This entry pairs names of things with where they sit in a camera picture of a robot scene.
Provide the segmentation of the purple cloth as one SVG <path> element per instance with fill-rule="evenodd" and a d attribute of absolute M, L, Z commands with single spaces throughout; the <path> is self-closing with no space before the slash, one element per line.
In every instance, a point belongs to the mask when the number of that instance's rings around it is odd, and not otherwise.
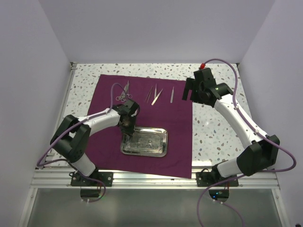
<path fill-rule="evenodd" d="M 125 86 L 140 106 L 136 126 L 162 128 L 168 132 L 168 150 L 164 157 L 125 155 L 120 151 L 122 133 L 110 127 L 90 136 L 86 155 L 98 168 L 122 170 L 144 174 L 190 178 L 192 169 L 192 102 L 182 100 L 185 82 L 169 79 L 100 75 L 88 114 L 103 111 L 110 105 L 110 90 L 114 83 Z M 157 94 L 163 89 L 154 105 L 145 98 L 157 84 Z M 173 103 L 170 103 L 174 87 Z"/>

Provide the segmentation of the steel pointed tweezers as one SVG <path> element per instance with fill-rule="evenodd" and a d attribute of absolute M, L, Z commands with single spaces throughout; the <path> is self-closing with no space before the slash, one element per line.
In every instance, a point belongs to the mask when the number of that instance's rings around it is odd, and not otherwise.
<path fill-rule="evenodd" d="M 156 95 L 157 95 L 157 84 L 155 84 L 155 86 L 152 86 L 151 89 L 149 90 L 149 92 L 148 92 L 148 94 L 147 94 L 147 96 L 146 96 L 146 98 L 145 98 L 145 102 L 146 102 L 146 103 L 149 102 L 149 100 L 150 100 L 150 98 L 152 97 L 152 95 L 153 95 L 154 97 L 156 97 Z"/>

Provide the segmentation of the steel instrument tray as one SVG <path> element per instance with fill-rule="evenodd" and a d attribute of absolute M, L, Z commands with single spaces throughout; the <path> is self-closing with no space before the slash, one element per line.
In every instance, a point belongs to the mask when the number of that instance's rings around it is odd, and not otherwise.
<path fill-rule="evenodd" d="M 161 128 L 135 127 L 132 136 L 124 134 L 120 151 L 125 155 L 164 157 L 168 149 L 168 132 Z"/>

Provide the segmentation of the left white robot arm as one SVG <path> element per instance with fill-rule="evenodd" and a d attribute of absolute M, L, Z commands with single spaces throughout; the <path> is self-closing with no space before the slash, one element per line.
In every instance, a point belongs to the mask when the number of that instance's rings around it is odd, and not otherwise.
<path fill-rule="evenodd" d="M 85 117 L 68 115 L 53 135 L 50 147 L 82 174 L 85 184 L 95 185 L 98 181 L 97 168 L 85 154 L 90 136 L 110 127 L 119 127 L 123 134 L 132 136 L 139 110 L 139 104 L 129 99 Z"/>

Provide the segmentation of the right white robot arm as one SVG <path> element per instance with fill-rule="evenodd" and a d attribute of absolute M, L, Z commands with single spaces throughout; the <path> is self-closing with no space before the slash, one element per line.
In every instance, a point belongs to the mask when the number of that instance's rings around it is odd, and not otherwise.
<path fill-rule="evenodd" d="M 239 137 L 244 151 L 237 157 L 216 164 L 205 177 L 211 179 L 215 185 L 223 185 L 228 177 L 243 174 L 251 176 L 276 163 L 280 140 L 276 135 L 268 134 L 249 126 L 254 122 L 247 114 L 242 118 L 238 111 L 243 108 L 233 100 L 233 91 L 226 84 L 216 83 L 210 68 L 199 69 L 193 78 L 187 78 L 182 96 L 183 100 L 190 99 L 194 103 L 213 107 L 229 123 Z"/>

